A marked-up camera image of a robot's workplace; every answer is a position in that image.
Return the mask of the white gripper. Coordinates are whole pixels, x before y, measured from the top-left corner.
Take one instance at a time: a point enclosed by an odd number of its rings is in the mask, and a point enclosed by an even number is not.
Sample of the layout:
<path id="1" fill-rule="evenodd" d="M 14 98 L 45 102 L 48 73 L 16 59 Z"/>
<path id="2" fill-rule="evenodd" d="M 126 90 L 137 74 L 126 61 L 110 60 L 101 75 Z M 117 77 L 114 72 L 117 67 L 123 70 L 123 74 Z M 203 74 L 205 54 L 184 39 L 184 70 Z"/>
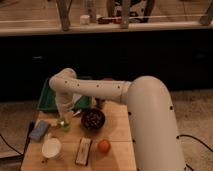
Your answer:
<path id="1" fill-rule="evenodd" d="M 74 106 L 73 96 L 65 93 L 57 93 L 55 96 L 56 107 L 61 118 Z"/>

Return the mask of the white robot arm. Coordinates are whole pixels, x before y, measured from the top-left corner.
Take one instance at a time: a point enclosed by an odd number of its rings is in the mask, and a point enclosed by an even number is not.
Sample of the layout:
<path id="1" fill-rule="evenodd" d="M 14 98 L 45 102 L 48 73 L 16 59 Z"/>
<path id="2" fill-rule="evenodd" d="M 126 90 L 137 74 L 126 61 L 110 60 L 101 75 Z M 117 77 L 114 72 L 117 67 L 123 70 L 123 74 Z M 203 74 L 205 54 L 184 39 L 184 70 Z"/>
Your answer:
<path id="1" fill-rule="evenodd" d="M 65 68 L 49 80 L 61 115 L 75 94 L 110 100 L 127 106 L 136 168 L 139 171 L 185 171 L 186 162 L 170 93 L 153 76 L 129 81 L 82 80 Z"/>

